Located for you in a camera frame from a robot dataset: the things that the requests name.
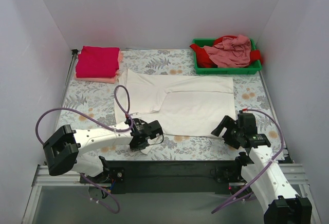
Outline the white printed t-shirt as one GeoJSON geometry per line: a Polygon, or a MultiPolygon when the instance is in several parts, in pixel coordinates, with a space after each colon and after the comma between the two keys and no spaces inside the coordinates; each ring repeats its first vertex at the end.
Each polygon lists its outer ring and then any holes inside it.
{"type": "Polygon", "coordinates": [[[149,75],[126,69],[117,98],[133,118],[157,120],[166,135],[212,137],[224,116],[235,117],[231,77],[149,75]]]}

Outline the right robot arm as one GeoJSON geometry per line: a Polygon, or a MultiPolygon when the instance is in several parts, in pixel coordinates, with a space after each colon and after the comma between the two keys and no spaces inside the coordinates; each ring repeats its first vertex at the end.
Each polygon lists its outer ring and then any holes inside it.
{"type": "Polygon", "coordinates": [[[246,108],[240,110],[236,120],[224,116],[211,133],[222,136],[233,148],[246,150],[236,157],[237,166],[232,169],[233,177],[246,184],[212,213],[253,195],[263,209],[264,223],[310,223],[310,200],[301,197],[288,182],[277,161],[279,153],[273,152],[265,134],[258,133],[254,113],[254,109],[246,108]]]}

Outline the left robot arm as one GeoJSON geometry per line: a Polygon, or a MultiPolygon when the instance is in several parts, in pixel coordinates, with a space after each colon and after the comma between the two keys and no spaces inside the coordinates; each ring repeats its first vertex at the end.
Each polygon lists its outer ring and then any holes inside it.
{"type": "Polygon", "coordinates": [[[158,137],[163,137],[163,131],[157,120],[147,123],[135,118],[133,122],[94,129],[74,130],[63,125],[43,144],[43,150],[51,176],[74,171],[103,183],[109,178],[109,166],[105,159],[90,156],[89,152],[113,145],[128,145],[131,151],[139,151],[158,137]]]}

